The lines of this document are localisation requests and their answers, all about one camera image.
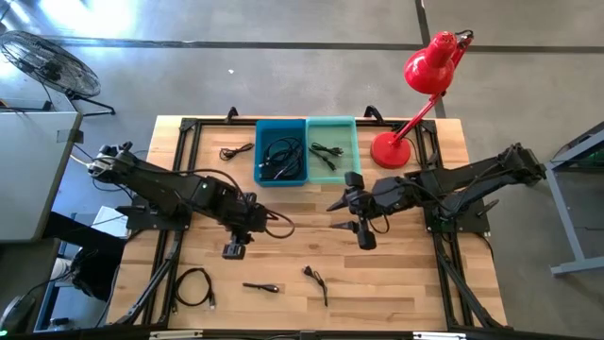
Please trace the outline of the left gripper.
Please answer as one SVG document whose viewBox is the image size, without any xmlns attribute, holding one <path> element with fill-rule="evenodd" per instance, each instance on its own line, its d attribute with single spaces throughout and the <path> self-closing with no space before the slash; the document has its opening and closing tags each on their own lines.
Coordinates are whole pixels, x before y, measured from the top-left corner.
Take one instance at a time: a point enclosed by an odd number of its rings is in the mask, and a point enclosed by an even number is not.
<svg viewBox="0 0 604 340">
<path fill-rule="evenodd" d="M 226 229 L 230 232 L 230 243 L 248 245 L 254 242 L 253 233 L 266 231 L 267 220 L 278 217 L 257 201 L 255 193 L 244 193 L 243 198 L 226 207 Z"/>
</svg>

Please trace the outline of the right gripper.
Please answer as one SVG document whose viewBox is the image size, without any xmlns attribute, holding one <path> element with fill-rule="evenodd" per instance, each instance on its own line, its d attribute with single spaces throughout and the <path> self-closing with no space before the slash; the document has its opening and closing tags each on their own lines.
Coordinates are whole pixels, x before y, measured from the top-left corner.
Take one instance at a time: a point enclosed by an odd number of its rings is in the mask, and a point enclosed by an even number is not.
<svg viewBox="0 0 604 340">
<path fill-rule="evenodd" d="M 391 229 L 387 208 L 378 202 L 378 196 L 364 191 L 361 187 L 353 186 L 346 190 L 343 196 L 327 208 L 328 212 L 347 208 L 357 216 L 358 221 L 347 221 L 332 224 L 329 227 L 336 230 L 350 230 L 357 236 L 360 249 L 372 250 L 377 247 L 376 233 L 386 234 Z M 376 228 L 373 220 L 382 217 L 385 226 Z"/>
</svg>

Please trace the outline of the black cable silver plugs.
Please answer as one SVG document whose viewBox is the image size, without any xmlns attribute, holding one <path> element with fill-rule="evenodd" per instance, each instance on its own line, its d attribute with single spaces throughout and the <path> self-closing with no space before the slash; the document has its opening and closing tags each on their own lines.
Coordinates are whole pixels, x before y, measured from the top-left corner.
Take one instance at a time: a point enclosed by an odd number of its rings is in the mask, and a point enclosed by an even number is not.
<svg viewBox="0 0 604 340">
<path fill-rule="evenodd" d="M 300 139 L 282 137 L 266 146 L 259 164 L 263 180 L 292 180 L 302 172 L 303 146 Z"/>
</svg>

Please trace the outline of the teal plastic bin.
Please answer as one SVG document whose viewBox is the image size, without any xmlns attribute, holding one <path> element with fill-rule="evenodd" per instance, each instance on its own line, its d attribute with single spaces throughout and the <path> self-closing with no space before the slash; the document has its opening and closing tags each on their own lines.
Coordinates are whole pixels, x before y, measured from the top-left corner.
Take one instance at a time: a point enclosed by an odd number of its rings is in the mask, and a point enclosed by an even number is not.
<svg viewBox="0 0 604 340">
<path fill-rule="evenodd" d="M 344 174 L 361 173 L 356 121 L 352 116 L 306 120 L 308 182 L 344 184 Z"/>
</svg>

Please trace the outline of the red desk lamp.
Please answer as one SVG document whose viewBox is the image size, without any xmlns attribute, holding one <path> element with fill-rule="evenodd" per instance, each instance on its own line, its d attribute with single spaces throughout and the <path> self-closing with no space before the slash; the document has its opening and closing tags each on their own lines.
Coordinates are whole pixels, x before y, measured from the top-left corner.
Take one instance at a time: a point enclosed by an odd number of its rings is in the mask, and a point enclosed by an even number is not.
<svg viewBox="0 0 604 340">
<path fill-rule="evenodd" d="M 383 132 L 374 138 L 370 156 L 377 165 L 396 169 L 409 161 L 411 147 L 404 138 L 445 96 L 457 66 L 473 40 L 474 31 L 471 29 L 460 32 L 441 31 L 427 47 L 408 58 L 403 67 L 403 77 L 412 89 L 426 94 L 428 101 L 398 132 Z"/>
</svg>

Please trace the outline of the blue plastic bin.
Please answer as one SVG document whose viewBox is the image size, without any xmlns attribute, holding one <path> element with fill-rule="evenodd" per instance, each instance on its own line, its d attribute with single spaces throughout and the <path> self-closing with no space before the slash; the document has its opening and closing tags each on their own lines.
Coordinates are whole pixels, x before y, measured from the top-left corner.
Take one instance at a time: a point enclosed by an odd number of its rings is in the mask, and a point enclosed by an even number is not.
<svg viewBox="0 0 604 340">
<path fill-rule="evenodd" d="M 261 162 L 263 150 L 271 142 L 282 137 L 295 137 L 301 140 L 303 146 L 303 167 L 301 174 L 292 180 L 263 180 L 260 178 L 259 164 Z M 306 140 L 306 121 L 304 119 L 264 119 L 256 124 L 255 141 L 255 160 L 254 160 L 254 181 L 262 187 L 294 187 L 302 186 L 308 179 L 307 170 L 307 140 Z"/>
</svg>

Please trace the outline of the grey side table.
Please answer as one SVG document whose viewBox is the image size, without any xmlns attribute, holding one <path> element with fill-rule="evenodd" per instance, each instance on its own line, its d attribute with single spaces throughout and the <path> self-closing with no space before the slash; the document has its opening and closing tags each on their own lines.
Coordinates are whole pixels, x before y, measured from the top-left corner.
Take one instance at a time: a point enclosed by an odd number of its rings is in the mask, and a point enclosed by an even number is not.
<svg viewBox="0 0 604 340">
<path fill-rule="evenodd" d="M 0 112 L 0 244 L 42 238 L 82 115 Z"/>
</svg>

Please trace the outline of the black floor fan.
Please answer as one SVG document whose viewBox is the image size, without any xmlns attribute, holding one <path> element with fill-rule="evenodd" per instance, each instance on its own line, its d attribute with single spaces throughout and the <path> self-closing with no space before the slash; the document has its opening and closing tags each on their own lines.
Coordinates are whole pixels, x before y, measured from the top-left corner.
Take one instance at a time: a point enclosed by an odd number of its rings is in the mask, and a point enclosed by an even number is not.
<svg viewBox="0 0 604 340">
<path fill-rule="evenodd" d="M 102 111 L 84 116 L 115 115 L 114 107 L 92 100 L 101 92 L 98 75 L 81 59 L 58 44 L 22 30 L 0 35 L 0 53 L 22 73 L 70 101 L 85 101 Z"/>
</svg>

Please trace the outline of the black aluminium table frame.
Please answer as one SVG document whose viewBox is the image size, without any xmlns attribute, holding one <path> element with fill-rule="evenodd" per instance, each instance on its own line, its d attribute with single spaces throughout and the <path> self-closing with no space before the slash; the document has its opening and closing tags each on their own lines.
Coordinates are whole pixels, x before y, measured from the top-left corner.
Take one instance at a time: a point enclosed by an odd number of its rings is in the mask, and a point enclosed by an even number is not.
<svg viewBox="0 0 604 340">
<path fill-rule="evenodd" d="M 183 297 L 171 309 L 157 296 L 154 315 L 165 315 L 169 330 L 202 330 L 206 338 L 263 337 L 294 331 L 444 331 L 449 323 L 477 324 L 455 287 L 444 301 L 443 271 L 433 237 L 420 209 L 388 219 L 391 229 L 377 236 L 377 247 L 360 249 L 356 236 L 329 226 L 348 221 L 348 210 L 328 212 L 339 199 L 339 184 L 260 187 L 253 179 L 254 155 L 244 152 L 222 161 L 223 147 L 255 139 L 253 119 L 197 119 L 189 141 L 199 143 L 196 164 L 234 178 L 261 204 L 285 215 L 258 234 L 242 260 L 222 258 L 224 228 L 195 215 L 183 237 L 177 271 Z M 243 287 L 243 282 L 274 284 L 279 292 Z"/>
</svg>

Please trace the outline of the silver metal bracket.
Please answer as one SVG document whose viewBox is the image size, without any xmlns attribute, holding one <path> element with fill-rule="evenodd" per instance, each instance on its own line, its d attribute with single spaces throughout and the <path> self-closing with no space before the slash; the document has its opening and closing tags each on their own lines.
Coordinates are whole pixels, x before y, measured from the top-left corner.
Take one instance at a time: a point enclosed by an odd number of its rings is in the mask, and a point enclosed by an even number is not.
<svg viewBox="0 0 604 340">
<path fill-rule="evenodd" d="M 465 333 L 442 331 L 414 331 L 413 340 L 467 340 Z"/>
<path fill-rule="evenodd" d="M 202 330 L 151 331 L 149 340 L 192 340 L 203 336 L 204 332 Z"/>
</svg>

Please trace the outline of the grey metal table frame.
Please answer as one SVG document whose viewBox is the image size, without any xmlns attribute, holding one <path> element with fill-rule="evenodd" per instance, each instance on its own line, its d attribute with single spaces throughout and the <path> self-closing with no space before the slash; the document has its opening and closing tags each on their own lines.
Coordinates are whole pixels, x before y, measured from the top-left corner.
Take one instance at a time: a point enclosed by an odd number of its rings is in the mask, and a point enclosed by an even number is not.
<svg viewBox="0 0 604 340">
<path fill-rule="evenodd" d="M 550 268 L 554 276 L 604 269 L 604 255 L 584 253 L 578 230 L 604 231 L 604 121 L 567 144 L 545 164 L 552 194 L 574 260 Z"/>
</svg>

